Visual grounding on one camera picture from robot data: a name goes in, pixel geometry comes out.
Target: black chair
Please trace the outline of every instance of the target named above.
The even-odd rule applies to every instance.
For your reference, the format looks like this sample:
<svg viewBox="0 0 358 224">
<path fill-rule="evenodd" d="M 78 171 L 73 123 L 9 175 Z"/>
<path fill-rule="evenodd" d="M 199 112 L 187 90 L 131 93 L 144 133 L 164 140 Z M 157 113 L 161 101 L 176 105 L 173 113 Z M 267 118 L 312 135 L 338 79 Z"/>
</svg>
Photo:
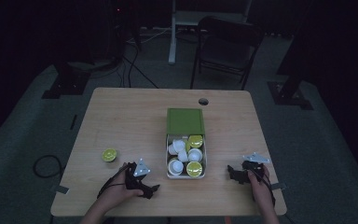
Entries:
<svg viewBox="0 0 358 224">
<path fill-rule="evenodd" d="M 264 31 L 249 23 L 208 16 L 200 20 L 197 33 L 199 43 L 190 89 L 193 89 L 198 64 L 199 73 L 203 66 L 241 76 L 243 90 Z"/>
</svg>

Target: white cup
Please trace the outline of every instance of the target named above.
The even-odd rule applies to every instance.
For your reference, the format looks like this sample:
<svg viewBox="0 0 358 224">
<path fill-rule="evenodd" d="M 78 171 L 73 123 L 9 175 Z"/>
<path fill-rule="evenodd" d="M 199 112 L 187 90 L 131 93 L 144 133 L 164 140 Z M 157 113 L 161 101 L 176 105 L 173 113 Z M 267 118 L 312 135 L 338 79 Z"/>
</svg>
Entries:
<svg viewBox="0 0 358 224">
<path fill-rule="evenodd" d="M 172 144 L 168 146 L 168 151 L 171 155 L 177 155 L 183 150 L 186 150 L 186 143 L 182 139 L 173 139 Z"/>
<path fill-rule="evenodd" d="M 188 161 L 188 156 L 187 156 L 187 152 L 185 150 L 182 150 L 178 153 L 178 160 L 181 162 L 187 162 Z"/>
<path fill-rule="evenodd" d="M 171 175 L 179 175 L 183 172 L 184 165 L 181 161 L 171 160 L 168 163 L 168 171 Z"/>
<path fill-rule="evenodd" d="M 198 148 L 191 148 L 188 151 L 188 160 L 189 161 L 201 161 L 202 160 L 202 151 Z"/>
</svg>

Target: chair backrest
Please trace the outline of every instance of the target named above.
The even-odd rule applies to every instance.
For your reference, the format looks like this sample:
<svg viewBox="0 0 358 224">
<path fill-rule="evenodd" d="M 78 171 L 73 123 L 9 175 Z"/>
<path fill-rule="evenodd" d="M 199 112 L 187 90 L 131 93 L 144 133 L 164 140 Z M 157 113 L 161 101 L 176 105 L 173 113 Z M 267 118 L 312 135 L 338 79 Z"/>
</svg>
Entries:
<svg viewBox="0 0 358 224">
<path fill-rule="evenodd" d="M 198 24 L 199 37 L 201 31 L 206 30 L 208 34 L 233 43 L 244 43 L 254 48 L 258 48 L 264 38 L 264 31 L 249 23 L 226 21 L 214 16 L 207 16 L 200 20 Z"/>
</svg>

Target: person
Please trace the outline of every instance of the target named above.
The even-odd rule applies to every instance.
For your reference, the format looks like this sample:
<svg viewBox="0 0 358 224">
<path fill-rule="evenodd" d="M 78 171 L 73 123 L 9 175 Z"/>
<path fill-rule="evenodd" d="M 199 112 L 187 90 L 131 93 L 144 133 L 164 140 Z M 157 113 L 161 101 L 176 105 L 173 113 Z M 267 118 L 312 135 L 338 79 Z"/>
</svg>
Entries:
<svg viewBox="0 0 358 224">
<path fill-rule="evenodd" d="M 264 178 L 269 182 L 269 170 L 263 165 Z M 144 193 L 140 189 L 127 189 L 125 183 L 126 172 L 121 172 L 107 188 L 103 194 L 92 204 L 83 216 L 80 224 L 99 224 L 102 223 L 104 215 L 111 209 L 117 207 L 122 202 L 135 196 L 141 196 Z M 256 176 L 252 172 L 248 172 L 251 181 L 252 191 L 255 202 L 258 205 L 260 215 L 264 223 L 279 223 L 279 219 L 275 213 L 269 188 L 263 183 L 258 182 Z"/>
</svg>

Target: dark background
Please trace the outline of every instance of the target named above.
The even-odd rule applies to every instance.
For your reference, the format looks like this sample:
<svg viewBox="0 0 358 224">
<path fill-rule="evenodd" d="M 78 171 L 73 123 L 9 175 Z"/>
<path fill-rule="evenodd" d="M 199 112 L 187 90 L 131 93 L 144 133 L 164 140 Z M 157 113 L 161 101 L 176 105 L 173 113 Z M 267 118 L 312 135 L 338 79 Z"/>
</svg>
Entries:
<svg viewBox="0 0 358 224">
<path fill-rule="evenodd" d="M 236 12 L 243 4 L 180 0 L 177 8 Z M 92 63 L 115 56 L 117 42 L 106 39 L 106 27 L 119 20 L 109 16 L 109 6 L 103 0 L 0 1 L 0 126 L 57 58 Z M 141 26 L 171 25 L 171 1 L 141 0 L 139 6 Z M 358 161 L 358 1 L 254 0 L 248 21 L 268 35 L 294 36 L 277 72 L 317 86 Z"/>
</svg>

